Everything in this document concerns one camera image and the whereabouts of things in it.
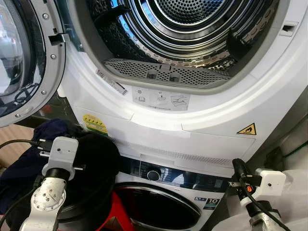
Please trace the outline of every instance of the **dryer door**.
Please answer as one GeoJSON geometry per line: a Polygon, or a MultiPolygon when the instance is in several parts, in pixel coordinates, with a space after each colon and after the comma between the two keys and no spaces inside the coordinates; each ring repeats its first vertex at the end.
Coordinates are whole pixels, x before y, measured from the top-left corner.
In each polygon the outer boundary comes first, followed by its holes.
{"type": "Polygon", "coordinates": [[[35,113],[55,93],[63,38],[53,1],[0,0],[0,127],[35,113]]]}
{"type": "Polygon", "coordinates": [[[199,209],[172,191],[145,183],[124,182],[115,191],[135,222],[149,228],[184,230],[194,226],[199,209]]]}

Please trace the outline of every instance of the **white appliance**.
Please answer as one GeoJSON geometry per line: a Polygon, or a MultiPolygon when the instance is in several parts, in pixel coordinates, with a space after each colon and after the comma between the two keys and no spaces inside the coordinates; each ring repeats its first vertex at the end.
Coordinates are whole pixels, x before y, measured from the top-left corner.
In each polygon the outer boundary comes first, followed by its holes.
{"type": "Polygon", "coordinates": [[[199,231],[221,201],[228,178],[121,157],[115,191],[135,224],[199,231]]]}

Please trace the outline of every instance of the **washing machine control panel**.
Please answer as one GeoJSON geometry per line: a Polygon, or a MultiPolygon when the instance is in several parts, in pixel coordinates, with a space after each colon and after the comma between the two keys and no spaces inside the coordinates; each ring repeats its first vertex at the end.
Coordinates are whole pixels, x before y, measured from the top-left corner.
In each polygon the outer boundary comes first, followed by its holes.
{"type": "Polygon", "coordinates": [[[228,181],[230,181],[229,178],[155,165],[123,156],[121,157],[120,171],[163,184],[215,193],[224,193],[228,187],[228,181]]]}

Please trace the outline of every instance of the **metal robot arm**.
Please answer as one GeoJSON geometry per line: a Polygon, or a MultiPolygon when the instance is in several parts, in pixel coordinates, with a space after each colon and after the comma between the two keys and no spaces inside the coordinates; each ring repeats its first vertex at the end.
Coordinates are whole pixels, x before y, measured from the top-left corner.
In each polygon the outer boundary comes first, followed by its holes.
{"type": "Polygon", "coordinates": [[[260,168],[251,175],[243,160],[234,159],[232,163],[236,182],[229,182],[229,185],[237,189],[241,206],[246,207],[251,217],[252,231],[290,231],[282,223],[278,210],[268,201],[281,195],[286,176],[279,171],[260,168]]]}
{"type": "Polygon", "coordinates": [[[77,148],[78,141],[67,137],[57,137],[52,143],[50,154],[49,148],[41,148],[41,155],[49,156],[48,163],[42,170],[45,178],[31,197],[31,212],[20,231],[57,230],[57,217],[66,198],[66,182],[75,175],[73,161],[77,148]]]}

